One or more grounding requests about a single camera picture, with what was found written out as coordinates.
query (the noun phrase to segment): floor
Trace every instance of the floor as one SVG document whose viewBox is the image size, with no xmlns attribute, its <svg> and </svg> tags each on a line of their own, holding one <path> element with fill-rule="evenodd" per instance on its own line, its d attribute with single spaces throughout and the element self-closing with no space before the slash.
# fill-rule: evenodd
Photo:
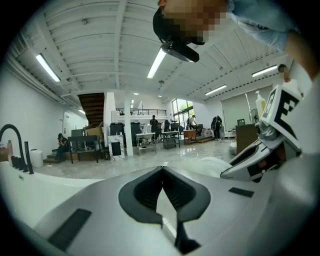
<svg viewBox="0 0 320 256">
<path fill-rule="evenodd" d="M 228 149 L 232 140 L 209 141 L 203 144 L 181 145 L 169 150 L 163 149 L 162 143 L 156 145 L 156 153 L 150 151 L 141 152 L 141 156 L 134 155 L 124 160 L 113 161 L 65 161 L 59 164 L 47 165 L 35 168 L 34 171 L 46 175 L 77 178 L 77 179 L 108 179 L 118 175 L 134 172 L 148 167 L 156 167 L 167 162 L 167 166 L 188 168 L 196 171 L 199 169 L 197 161 L 205 157 L 216 157 L 229 162 L 233 156 Z M 156 212 L 162 215 L 164 235 L 174 244 L 177 235 L 177 212 L 167 198 L 164 190 L 161 191 Z"/>
<path fill-rule="evenodd" d="M 181 148 L 163 149 L 162 143 L 156 145 L 156 153 L 150 150 L 141 152 L 141 155 L 126 157 L 124 160 L 113 161 L 99 159 L 95 161 L 64 161 L 52 166 L 44 165 L 35 168 L 34 171 L 51 176 L 72 179 L 108 179 L 129 172 L 134 172 L 148 167 L 160 166 L 168 162 L 167 166 L 183 167 L 192 159 L 205 157 L 216 157 L 229 162 L 233 156 L 229 154 L 228 148 L 231 140 L 209 141 L 203 144 L 183 145 Z"/>
</svg>

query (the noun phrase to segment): ceiling light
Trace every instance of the ceiling light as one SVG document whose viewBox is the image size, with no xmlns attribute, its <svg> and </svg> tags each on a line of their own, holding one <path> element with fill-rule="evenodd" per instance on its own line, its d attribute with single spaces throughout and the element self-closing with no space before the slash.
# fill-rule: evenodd
<svg viewBox="0 0 320 256">
<path fill-rule="evenodd" d="M 214 89 L 214 90 L 207 92 L 205 95 L 213 94 L 214 92 L 219 91 L 219 90 L 226 88 L 226 87 L 227 87 L 226 85 L 222 85 L 222 86 L 218 87 L 217 89 Z"/>
<path fill-rule="evenodd" d="M 42 54 L 39 54 L 35 57 L 38 62 L 41 64 L 41 66 L 47 71 L 47 73 L 53 78 L 54 81 L 60 82 L 59 77 L 55 74 L 55 72 L 51 69 L 51 67 L 46 62 L 45 58 L 42 56 Z"/>
<path fill-rule="evenodd" d="M 150 71 L 149 71 L 149 74 L 148 74 L 148 78 L 154 78 L 154 75 L 155 75 L 155 73 L 157 72 L 157 69 L 159 68 L 159 66 L 160 66 L 160 64 L 161 64 L 161 62 L 162 62 L 162 60 L 164 59 L 164 57 L 166 56 L 166 53 L 160 48 L 160 50 L 159 50 L 159 52 L 158 52 L 158 54 L 157 54 L 157 56 L 156 56 L 156 58 L 155 58 L 155 60 L 154 60 L 154 62 L 153 62 L 153 64 L 152 64 L 152 67 L 151 67 L 151 69 L 150 69 Z"/>
<path fill-rule="evenodd" d="M 263 73 L 266 73 L 268 71 L 275 70 L 277 67 L 278 67 L 277 65 L 273 65 L 273 66 L 267 67 L 265 69 L 262 69 L 262 70 L 260 70 L 258 72 L 253 73 L 252 77 L 254 78 L 254 77 L 259 76 L 259 75 L 261 75 Z"/>
</svg>

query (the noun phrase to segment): wooden stairs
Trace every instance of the wooden stairs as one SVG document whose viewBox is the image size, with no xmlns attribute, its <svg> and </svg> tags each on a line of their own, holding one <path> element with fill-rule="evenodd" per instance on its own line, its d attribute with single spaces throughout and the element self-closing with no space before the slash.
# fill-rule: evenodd
<svg viewBox="0 0 320 256">
<path fill-rule="evenodd" d="M 46 159 L 43 160 L 43 163 L 45 164 L 60 164 L 61 162 L 64 162 L 65 160 L 56 160 L 56 153 L 57 153 L 57 150 L 56 149 L 53 149 L 52 150 L 52 154 L 49 154 L 47 155 Z"/>
<path fill-rule="evenodd" d="M 210 137 L 205 137 L 205 138 L 199 138 L 199 139 L 196 140 L 196 143 L 202 144 L 202 143 L 213 141 L 214 139 L 215 138 L 213 138 L 211 136 Z"/>
<path fill-rule="evenodd" d="M 97 127 L 104 121 L 104 93 L 90 93 L 78 95 L 89 126 Z"/>
</svg>

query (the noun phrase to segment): pillar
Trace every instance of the pillar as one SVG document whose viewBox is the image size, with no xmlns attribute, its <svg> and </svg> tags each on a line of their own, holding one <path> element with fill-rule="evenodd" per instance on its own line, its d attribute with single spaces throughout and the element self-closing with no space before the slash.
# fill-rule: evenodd
<svg viewBox="0 0 320 256">
<path fill-rule="evenodd" d="M 131 138 L 131 119 L 130 119 L 130 105 L 132 95 L 130 91 L 125 92 L 124 96 L 124 128 L 125 128 L 125 140 L 126 140 L 126 153 L 128 156 L 134 155 Z"/>
<path fill-rule="evenodd" d="M 104 146 L 108 146 L 108 135 L 110 134 L 111 111 L 116 110 L 115 94 L 114 92 L 104 93 L 104 107 L 103 107 L 103 133 Z"/>
</svg>

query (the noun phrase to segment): glossy floor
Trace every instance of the glossy floor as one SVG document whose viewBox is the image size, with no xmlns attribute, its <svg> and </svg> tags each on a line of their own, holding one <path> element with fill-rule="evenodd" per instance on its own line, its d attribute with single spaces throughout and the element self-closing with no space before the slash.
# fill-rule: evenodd
<svg viewBox="0 0 320 256">
<path fill-rule="evenodd" d="M 134 172 L 148 167 L 160 166 L 167 162 L 167 166 L 182 167 L 191 159 L 202 159 L 205 157 L 216 157 L 229 162 L 233 156 L 229 154 L 228 148 L 231 140 L 209 141 L 203 144 L 181 145 L 169 150 L 163 149 L 161 143 L 156 146 L 156 153 L 147 149 L 141 155 L 127 157 L 126 159 L 113 161 L 100 159 L 95 161 L 64 161 L 53 164 L 51 167 L 44 165 L 35 168 L 34 171 L 51 176 L 73 178 L 73 179 L 108 179 L 118 175 Z"/>
</svg>

